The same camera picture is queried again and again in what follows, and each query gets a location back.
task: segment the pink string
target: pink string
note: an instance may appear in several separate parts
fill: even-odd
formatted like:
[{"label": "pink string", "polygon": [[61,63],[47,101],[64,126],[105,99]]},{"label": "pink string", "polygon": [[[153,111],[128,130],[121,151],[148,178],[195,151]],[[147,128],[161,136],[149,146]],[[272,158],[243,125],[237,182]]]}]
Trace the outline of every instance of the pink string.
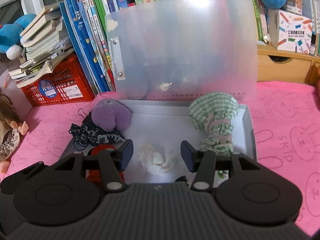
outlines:
[{"label": "pink string", "polygon": [[223,123],[230,123],[230,119],[219,119],[219,120],[212,120],[214,117],[213,113],[210,113],[207,117],[207,121],[204,123],[204,130],[209,133],[210,129],[216,125],[223,124]]},{"label": "pink string", "polygon": [[232,135],[229,134],[229,135],[220,135],[220,134],[209,134],[209,138],[219,138],[220,140],[223,140],[223,141],[231,141],[232,140]]},{"label": "pink string", "polygon": [[[209,116],[207,117],[206,122],[204,123],[204,130],[209,133],[212,127],[223,124],[223,123],[228,123],[230,124],[230,119],[219,119],[219,120],[212,120],[214,117],[213,113],[210,113]],[[231,141],[231,134],[229,135],[220,135],[220,134],[210,134],[210,138],[219,138],[220,140],[225,140],[225,141]]]}]

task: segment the pink towel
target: pink towel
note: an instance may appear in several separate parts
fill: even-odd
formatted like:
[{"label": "pink towel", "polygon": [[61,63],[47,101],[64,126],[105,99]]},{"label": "pink towel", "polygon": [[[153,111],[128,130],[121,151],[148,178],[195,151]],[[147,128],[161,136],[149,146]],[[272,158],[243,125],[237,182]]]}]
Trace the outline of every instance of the pink towel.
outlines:
[{"label": "pink towel", "polygon": [[303,204],[297,225],[307,234],[320,228],[320,111],[312,86],[257,83],[247,102],[258,161],[299,187]]},{"label": "pink towel", "polygon": [[[27,116],[30,132],[12,157],[11,175],[38,161],[55,163],[72,136],[71,123],[81,124],[78,109],[88,113],[93,102],[34,108]],[[257,83],[257,96],[249,105],[256,137],[258,160],[292,181],[303,194],[297,225],[307,234],[320,227],[320,112],[314,87],[282,82]]]}]

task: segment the crumpled tissue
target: crumpled tissue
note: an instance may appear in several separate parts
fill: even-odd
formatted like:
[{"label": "crumpled tissue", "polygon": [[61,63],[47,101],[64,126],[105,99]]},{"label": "crumpled tissue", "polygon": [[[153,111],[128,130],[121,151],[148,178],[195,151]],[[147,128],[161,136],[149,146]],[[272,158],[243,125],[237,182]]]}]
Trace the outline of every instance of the crumpled tissue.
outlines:
[{"label": "crumpled tissue", "polygon": [[178,152],[171,151],[169,154],[165,153],[165,157],[159,152],[156,152],[154,147],[146,142],[140,144],[140,149],[137,156],[142,162],[142,166],[153,175],[161,175],[167,173],[175,167],[175,158]]}]

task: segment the label sticker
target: label sticker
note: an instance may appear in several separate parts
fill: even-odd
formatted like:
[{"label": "label sticker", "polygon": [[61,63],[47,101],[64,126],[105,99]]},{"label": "label sticker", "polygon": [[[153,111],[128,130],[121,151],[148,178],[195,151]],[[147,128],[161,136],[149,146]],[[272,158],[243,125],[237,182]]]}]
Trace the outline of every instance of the label sticker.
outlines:
[{"label": "label sticker", "polygon": [[78,88],[78,85],[73,85],[73,86],[70,86],[70,87],[66,87],[63,90],[65,91],[65,93],[67,94],[67,96],[70,99],[82,98],[83,97],[80,89]]},{"label": "label sticker", "polygon": [[55,86],[46,79],[39,82],[38,89],[47,98],[54,98],[58,94]]}]

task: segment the blue patterned fabric pouch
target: blue patterned fabric pouch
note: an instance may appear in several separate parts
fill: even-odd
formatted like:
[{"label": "blue patterned fabric pouch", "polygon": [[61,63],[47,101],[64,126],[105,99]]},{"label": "blue patterned fabric pouch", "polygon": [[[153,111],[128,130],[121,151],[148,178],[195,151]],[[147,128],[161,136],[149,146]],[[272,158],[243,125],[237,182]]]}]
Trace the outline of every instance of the blue patterned fabric pouch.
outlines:
[{"label": "blue patterned fabric pouch", "polygon": [[69,133],[72,134],[75,143],[84,147],[83,149],[76,149],[79,151],[84,150],[89,145],[96,147],[100,144],[113,144],[125,141],[124,136],[118,130],[114,129],[111,132],[106,132],[95,125],[91,119],[91,112],[84,118],[81,126],[74,123],[71,124]]}]

